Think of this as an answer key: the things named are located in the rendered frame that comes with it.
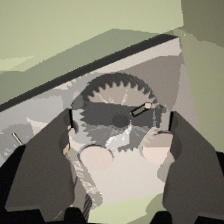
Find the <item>grey toothed gear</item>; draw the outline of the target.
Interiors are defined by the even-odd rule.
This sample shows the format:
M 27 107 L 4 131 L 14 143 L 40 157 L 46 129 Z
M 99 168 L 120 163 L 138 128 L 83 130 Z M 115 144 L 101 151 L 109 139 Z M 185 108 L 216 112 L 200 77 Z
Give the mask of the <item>grey toothed gear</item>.
M 81 107 L 83 132 L 89 133 L 90 141 L 97 141 L 95 145 L 112 148 L 112 152 L 144 147 L 160 129 L 162 114 L 154 92 L 131 74 L 116 73 L 103 80 L 98 80 L 100 87 L 93 85 L 95 90 L 90 89 L 92 95 L 84 100 L 87 106 Z

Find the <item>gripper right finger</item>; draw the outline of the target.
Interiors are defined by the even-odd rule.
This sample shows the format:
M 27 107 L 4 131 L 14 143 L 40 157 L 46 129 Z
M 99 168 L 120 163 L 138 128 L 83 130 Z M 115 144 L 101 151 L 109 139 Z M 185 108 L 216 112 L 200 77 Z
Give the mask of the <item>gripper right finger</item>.
M 171 111 L 173 135 L 162 204 L 172 224 L 224 224 L 224 153 L 218 152 L 178 112 Z

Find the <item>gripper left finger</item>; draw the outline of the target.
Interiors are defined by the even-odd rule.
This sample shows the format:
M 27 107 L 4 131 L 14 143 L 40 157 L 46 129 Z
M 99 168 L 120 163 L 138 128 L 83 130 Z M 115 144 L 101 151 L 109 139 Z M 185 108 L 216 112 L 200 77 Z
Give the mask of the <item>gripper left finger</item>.
M 65 210 L 75 200 L 71 166 L 65 158 L 71 128 L 72 109 L 66 108 L 0 167 L 0 224 L 64 220 Z

